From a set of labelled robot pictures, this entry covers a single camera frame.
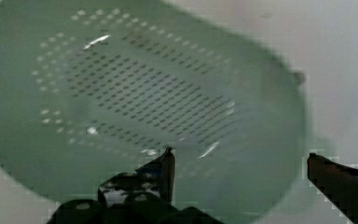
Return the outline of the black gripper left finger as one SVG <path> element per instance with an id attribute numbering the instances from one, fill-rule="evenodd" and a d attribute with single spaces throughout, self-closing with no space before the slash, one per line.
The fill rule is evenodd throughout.
<path id="1" fill-rule="evenodd" d="M 175 157 L 172 147 L 137 168 L 134 172 L 120 173 L 98 187 L 98 201 L 104 206 L 124 203 L 131 193 L 148 192 L 170 203 L 175 176 Z"/>

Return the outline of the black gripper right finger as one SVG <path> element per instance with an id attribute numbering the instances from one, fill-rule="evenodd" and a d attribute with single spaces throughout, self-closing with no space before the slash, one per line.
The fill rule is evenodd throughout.
<path id="1" fill-rule="evenodd" d="M 345 217 L 358 224 L 358 169 L 310 153 L 307 178 Z"/>

